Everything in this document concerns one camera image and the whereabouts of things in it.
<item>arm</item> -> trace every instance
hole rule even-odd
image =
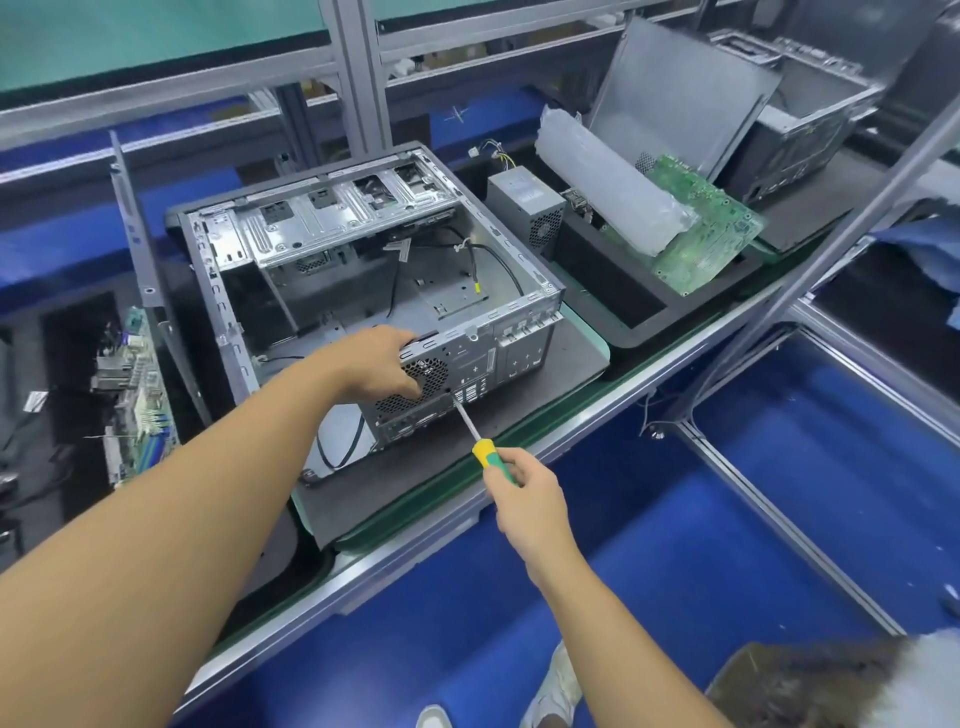
[[[413,337],[367,329],[289,367],[0,577],[5,720],[166,725],[330,407],[420,395],[399,366]]]
[[[593,573],[573,540],[557,477],[528,452],[499,452],[524,486],[484,471],[497,524],[553,611],[596,724],[731,728]]]

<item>screwdriver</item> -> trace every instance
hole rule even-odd
[[[514,477],[510,474],[510,470],[504,464],[503,460],[500,459],[500,456],[496,453],[496,447],[493,445],[493,440],[487,440],[483,437],[480,437],[480,433],[477,431],[476,426],[473,424],[473,420],[470,419],[467,414],[467,410],[464,409],[464,406],[460,404],[456,398],[453,400],[454,405],[457,407],[457,411],[460,413],[460,416],[464,418],[464,423],[467,425],[467,429],[470,431],[470,434],[473,435],[473,439],[477,441],[477,444],[473,446],[473,455],[477,460],[480,461],[480,465],[484,468],[498,468],[504,475],[507,476],[507,480],[512,482],[514,485],[517,485]]]

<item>green circuit board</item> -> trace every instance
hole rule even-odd
[[[661,280],[682,296],[715,279],[766,226],[762,217],[678,159],[660,157],[647,173],[647,179],[700,215],[690,230],[677,235],[659,255],[641,256]],[[609,226],[604,234],[627,245]]]
[[[104,430],[110,484],[120,488],[180,444],[146,312],[132,307],[97,356],[94,391],[114,396]]]

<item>plastic bag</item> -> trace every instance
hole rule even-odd
[[[644,255],[657,255],[699,219],[562,109],[543,110],[537,154]]]

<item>shoe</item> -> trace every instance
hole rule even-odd
[[[567,725],[573,725],[573,714],[583,697],[566,645],[560,643],[553,651],[550,669],[527,708],[520,728],[537,728],[546,716],[559,716]]]
[[[453,728],[446,711],[439,705],[428,705],[420,711],[417,728]]]

